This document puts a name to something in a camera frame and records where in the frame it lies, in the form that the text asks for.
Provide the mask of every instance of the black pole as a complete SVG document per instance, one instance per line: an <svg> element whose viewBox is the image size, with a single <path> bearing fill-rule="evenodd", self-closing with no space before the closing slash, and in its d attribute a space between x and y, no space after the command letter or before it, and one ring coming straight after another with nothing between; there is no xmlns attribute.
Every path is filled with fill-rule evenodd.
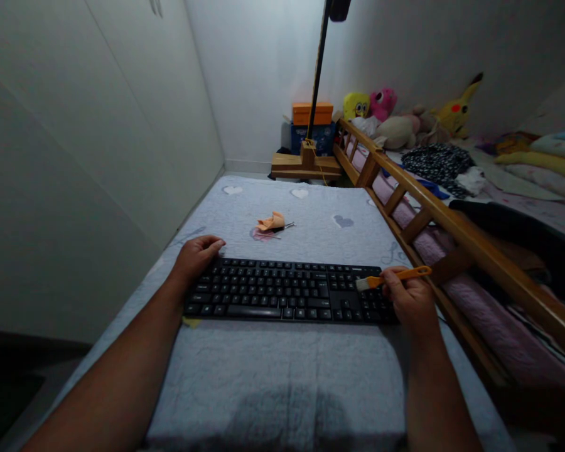
<svg viewBox="0 0 565 452"><path fill-rule="evenodd" d="M312 128L314 127L314 115L316 114L316 100L318 98L318 86L320 84L320 71L322 71L322 56L325 53L326 27L328 17L331 14L333 0L325 1L325 12L322 14L322 27L320 29L320 45L318 46L318 59L316 60L316 76L314 77L314 89L312 91L312 106L309 110L309 123L307 139L312 138Z"/></svg>

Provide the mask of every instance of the brush bristles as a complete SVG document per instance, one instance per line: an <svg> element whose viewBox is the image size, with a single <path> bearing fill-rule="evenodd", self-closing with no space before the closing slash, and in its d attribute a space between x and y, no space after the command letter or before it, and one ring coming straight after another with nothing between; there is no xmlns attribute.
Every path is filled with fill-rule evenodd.
<svg viewBox="0 0 565 452"><path fill-rule="evenodd" d="M365 290L369 290L370 288L371 287L368 279L364 278L356 280L356 289L358 289L358 292L364 292Z"/></svg>

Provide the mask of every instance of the black keyboard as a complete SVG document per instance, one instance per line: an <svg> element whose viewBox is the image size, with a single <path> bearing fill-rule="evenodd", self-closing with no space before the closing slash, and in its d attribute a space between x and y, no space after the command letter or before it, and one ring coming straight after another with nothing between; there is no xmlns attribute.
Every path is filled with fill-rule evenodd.
<svg viewBox="0 0 565 452"><path fill-rule="evenodd" d="M215 259L185 302L189 318L257 319L396 325L379 289L359 293L355 281L379 267Z"/></svg>

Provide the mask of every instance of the lamp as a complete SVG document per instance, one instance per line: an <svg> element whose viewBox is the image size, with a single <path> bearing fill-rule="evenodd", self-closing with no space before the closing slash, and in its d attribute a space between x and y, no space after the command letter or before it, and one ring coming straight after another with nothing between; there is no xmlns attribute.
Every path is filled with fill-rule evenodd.
<svg viewBox="0 0 565 452"><path fill-rule="evenodd" d="M272 157L272 177L292 179L319 179L337 180L341 177L341 166L335 157L317 157L316 145L312 138L314 128L314 115L316 114L316 99L322 71L322 57L325 52L326 29L329 18L333 22L343 22L347 17L351 0L325 0L325 11L322 15L320 29L320 44L318 46L318 59L316 60L316 73L314 75L314 89L312 90L312 105L309 110L308 133L301 142L301 152L298 156L288 154L274 154Z"/></svg>

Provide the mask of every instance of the space bar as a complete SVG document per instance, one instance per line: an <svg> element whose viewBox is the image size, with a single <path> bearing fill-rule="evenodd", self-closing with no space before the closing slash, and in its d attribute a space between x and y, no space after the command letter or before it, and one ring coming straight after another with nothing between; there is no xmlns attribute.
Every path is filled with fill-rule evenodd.
<svg viewBox="0 0 565 452"><path fill-rule="evenodd" d="M251 306L239 306L237 304L233 304L228 307L227 316L280 318L281 310L277 308L253 308Z"/></svg>

